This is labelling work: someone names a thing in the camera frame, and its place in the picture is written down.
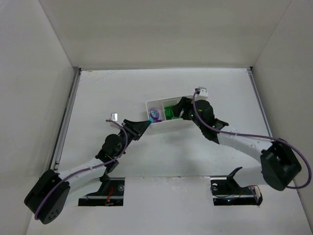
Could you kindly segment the small green lego brick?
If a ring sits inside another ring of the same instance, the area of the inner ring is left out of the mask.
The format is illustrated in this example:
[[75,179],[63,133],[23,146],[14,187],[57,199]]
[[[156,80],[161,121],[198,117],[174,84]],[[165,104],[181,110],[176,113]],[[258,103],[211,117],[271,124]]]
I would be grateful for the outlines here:
[[172,106],[165,107],[164,108],[164,114],[165,114],[166,120],[172,120],[174,118]]

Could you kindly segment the purple curved lego brick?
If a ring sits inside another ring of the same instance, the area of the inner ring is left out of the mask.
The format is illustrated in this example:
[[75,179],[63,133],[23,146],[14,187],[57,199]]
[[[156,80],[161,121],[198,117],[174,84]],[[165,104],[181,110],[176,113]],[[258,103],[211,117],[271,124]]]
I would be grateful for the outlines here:
[[150,113],[150,117],[153,123],[158,123],[158,122],[163,121],[160,117],[159,111],[156,108],[152,108],[149,113]]

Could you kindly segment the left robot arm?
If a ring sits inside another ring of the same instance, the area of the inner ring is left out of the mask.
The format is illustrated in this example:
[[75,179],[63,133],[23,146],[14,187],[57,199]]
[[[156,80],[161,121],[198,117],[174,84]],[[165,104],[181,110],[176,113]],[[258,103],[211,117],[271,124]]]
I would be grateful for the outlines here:
[[100,179],[111,173],[118,165],[118,159],[126,153],[131,142],[139,140],[152,120],[129,121],[122,124],[109,120],[120,131],[105,138],[98,154],[90,161],[75,168],[55,172],[45,171],[24,199],[24,204],[42,224],[52,222],[63,210],[69,194],[93,179]]

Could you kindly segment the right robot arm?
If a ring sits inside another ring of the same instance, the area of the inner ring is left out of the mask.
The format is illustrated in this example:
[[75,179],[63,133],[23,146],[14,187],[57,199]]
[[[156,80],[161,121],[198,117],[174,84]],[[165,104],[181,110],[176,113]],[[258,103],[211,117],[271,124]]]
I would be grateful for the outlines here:
[[182,97],[172,106],[172,111],[175,117],[193,121],[209,141],[234,148],[259,162],[260,166],[238,176],[240,183],[267,184],[283,191],[302,169],[289,146],[279,141],[240,136],[235,128],[215,118],[213,107],[206,100]]

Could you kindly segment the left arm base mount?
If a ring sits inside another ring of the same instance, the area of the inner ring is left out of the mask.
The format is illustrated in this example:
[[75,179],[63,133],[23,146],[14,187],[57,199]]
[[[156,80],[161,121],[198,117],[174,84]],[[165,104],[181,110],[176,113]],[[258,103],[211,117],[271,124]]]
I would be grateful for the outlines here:
[[99,179],[97,191],[78,200],[79,207],[121,207],[124,204],[125,178],[104,175]]

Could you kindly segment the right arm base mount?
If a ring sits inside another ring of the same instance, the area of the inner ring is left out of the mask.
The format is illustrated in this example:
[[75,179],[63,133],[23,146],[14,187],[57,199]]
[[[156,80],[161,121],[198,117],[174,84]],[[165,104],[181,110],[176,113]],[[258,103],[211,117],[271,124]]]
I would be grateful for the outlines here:
[[234,179],[242,167],[228,175],[210,176],[210,191],[214,206],[260,206],[263,196],[258,185],[241,187]]

